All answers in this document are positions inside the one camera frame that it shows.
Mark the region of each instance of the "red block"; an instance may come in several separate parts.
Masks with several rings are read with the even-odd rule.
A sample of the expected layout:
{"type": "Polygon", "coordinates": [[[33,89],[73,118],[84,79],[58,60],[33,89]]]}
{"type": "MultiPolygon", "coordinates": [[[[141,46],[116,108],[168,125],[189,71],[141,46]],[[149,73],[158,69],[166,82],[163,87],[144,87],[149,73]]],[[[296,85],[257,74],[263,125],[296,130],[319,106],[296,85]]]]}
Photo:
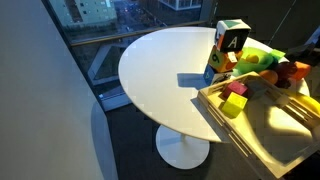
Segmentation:
{"type": "Polygon", "coordinates": [[[225,98],[228,98],[229,95],[231,94],[231,92],[237,93],[240,96],[244,96],[246,91],[247,91],[247,87],[241,83],[239,83],[238,81],[233,81],[232,83],[228,84],[228,86],[226,87],[226,89],[223,91],[223,96],[225,98]]]}
{"type": "Polygon", "coordinates": [[[299,61],[296,61],[294,64],[297,66],[297,72],[292,76],[292,78],[300,81],[309,74],[311,67],[310,65],[301,63],[299,61]]]}

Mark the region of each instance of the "letter a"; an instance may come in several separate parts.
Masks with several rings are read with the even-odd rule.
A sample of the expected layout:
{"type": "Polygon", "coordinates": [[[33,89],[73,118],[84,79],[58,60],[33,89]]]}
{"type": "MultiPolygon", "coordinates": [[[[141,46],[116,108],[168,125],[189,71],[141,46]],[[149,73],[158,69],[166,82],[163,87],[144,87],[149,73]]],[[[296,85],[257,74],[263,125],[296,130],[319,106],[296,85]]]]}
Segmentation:
{"type": "Polygon", "coordinates": [[[228,47],[230,47],[232,44],[234,44],[233,48],[236,48],[237,47],[237,39],[238,39],[237,36],[234,37],[228,47]]]}

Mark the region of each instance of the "table top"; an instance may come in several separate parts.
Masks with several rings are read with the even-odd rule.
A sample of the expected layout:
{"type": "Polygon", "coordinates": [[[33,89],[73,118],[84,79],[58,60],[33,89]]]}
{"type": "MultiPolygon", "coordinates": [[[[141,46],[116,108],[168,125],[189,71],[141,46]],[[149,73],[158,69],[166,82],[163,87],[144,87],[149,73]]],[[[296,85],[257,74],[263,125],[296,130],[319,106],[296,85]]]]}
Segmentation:
{"type": "MultiPolygon", "coordinates": [[[[124,91],[145,115],[172,130],[214,142],[228,142],[197,100],[206,87],[203,73],[214,45],[215,29],[168,28],[133,42],[119,63],[124,91]]],[[[251,38],[246,47],[271,48],[251,38]]],[[[305,81],[291,89],[309,95],[305,81]]]]}

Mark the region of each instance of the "table pedestal base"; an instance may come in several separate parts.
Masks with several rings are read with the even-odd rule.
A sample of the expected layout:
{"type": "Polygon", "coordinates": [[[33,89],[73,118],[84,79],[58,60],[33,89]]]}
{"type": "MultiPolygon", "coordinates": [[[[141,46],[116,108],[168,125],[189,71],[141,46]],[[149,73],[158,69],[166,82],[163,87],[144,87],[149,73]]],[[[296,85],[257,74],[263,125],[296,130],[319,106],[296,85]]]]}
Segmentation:
{"type": "Polygon", "coordinates": [[[161,157],[171,166],[192,169],[199,166],[208,156],[209,142],[160,126],[156,145],[161,157]]]}

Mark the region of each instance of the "wooden tray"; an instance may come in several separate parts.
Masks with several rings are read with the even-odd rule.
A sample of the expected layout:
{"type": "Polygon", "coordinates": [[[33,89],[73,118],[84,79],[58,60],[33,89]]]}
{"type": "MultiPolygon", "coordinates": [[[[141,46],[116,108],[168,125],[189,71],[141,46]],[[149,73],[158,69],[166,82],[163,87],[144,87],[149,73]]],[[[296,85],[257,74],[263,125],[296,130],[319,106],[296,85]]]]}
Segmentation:
{"type": "Polygon", "coordinates": [[[232,144],[263,179],[278,179],[320,149],[316,131],[320,117],[251,72],[206,88],[198,100],[221,126],[232,144]],[[261,82],[267,92],[248,100],[244,110],[230,118],[221,111],[221,96],[232,81],[261,82]]]}

